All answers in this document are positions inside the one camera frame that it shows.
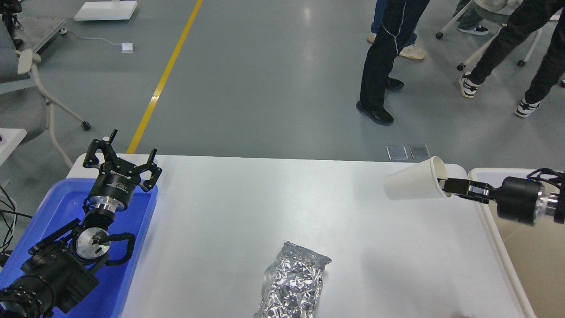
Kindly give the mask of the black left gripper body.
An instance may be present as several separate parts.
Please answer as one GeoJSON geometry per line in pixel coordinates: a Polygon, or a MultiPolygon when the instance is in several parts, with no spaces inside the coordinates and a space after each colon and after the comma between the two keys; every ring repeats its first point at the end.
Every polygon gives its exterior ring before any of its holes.
{"type": "Polygon", "coordinates": [[[99,173],[89,193],[89,203],[99,204],[107,198],[117,202],[115,211],[125,211],[133,197],[140,175],[129,175],[136,165],[128,161],[110,161],[100,165],[99,173]]]}

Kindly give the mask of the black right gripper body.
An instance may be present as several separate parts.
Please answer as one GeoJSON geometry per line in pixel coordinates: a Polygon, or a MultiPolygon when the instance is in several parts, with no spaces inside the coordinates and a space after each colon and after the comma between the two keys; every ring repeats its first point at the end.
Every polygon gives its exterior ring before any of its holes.
{"type": "Polygon", "coordinates": [[[544,178],[506,177],[496,189],[498,217],[529,226],[542,216],[551,218],[551,198],[546,190],[549,184],[551,181],[544,178]]]}

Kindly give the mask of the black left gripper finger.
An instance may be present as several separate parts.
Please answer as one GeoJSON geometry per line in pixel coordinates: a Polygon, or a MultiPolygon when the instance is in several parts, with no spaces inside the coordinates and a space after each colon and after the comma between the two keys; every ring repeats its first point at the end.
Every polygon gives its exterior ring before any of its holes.
{"type": "Polygon", "coordinates": [[[145,193],[151,191],[156,186],[163,171],[162,168],[158,167],[157,163],[154,161],[157,152],[158,150],[154,148],[149,154],[146,163],[140,166],[135,166],[132,169],[132,181],[145,193]],[[142,180],[141,174],[145,172],[150,172],[150,177],[149,179],[142,180]]]}
{"type": "Polygon", "coordinates": [[[119,158],[117,154],[113,150],[112,142],[115,139],[118,131],[117,129],[113,129],[108,140],[105,139],[93,139],[85,153],[85,157],[83,159],[83,167],[84,168],[95,168],[95,169],[103,169],[103,165],[110,163],[110,166],[113,168],[119,168],[119,158]],[[97,157],[97,153],[102,153],[104,157],[104,162],[101,163],[99,158],[97,157]]]}

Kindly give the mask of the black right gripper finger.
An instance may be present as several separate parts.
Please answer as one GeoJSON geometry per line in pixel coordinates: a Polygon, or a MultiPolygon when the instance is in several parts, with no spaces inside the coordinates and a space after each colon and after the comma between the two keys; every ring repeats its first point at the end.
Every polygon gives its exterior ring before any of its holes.
{"type": "Polygon", "coordinates": [[[482,190],[492,190],[494,187],[489,185],[488,183],[468,180],[468,179],[460,179],[460,178],[447,178],[437,179],[440,188],[443,191],[474,191],[474,189],[482,189],[482,190]]]}
{"type": "Polygon", "coordinates": [[[456,188],[445,185],[442,186],[442,190],[446,194],[456,195],[462,199],[487,204],[489,203],[492,187],[490,185],[470,185],[463,188],[456,188]]]}

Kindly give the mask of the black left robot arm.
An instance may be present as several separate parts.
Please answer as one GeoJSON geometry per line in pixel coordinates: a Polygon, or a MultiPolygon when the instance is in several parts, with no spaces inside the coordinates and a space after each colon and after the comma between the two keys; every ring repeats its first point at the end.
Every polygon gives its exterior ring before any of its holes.
{"type": "Polygon", "coordinates": [[[153,149],[144,164],[118,157],[109,139],[94,139],[83,167],[98,171],[83,201],[84,217],[74,219],[28,250],[23,274],[1,290],[3,318],[51,318],[54,309],[69,312],[99,284],[95,277],[103,266],[119,266],[134,254],[136,235],[110,234],[116,212],[125,211],[136,188],[151,191],[162,173],[153,149]]]}

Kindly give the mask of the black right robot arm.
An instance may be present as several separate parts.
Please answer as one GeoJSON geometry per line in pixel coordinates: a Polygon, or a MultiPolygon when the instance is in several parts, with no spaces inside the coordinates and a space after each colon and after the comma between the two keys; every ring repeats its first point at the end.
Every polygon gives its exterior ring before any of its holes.
{"type": "Polygon", "coordinates": [[[564,173],[549,168],[537,169],[525,178],[508,176],[500,187],[488,183],[458,178],[438,178],[440,189],[446,194],[487,204],[497,204],[501,219],[534,226],[541,216],[563,225],[564,173]]]}

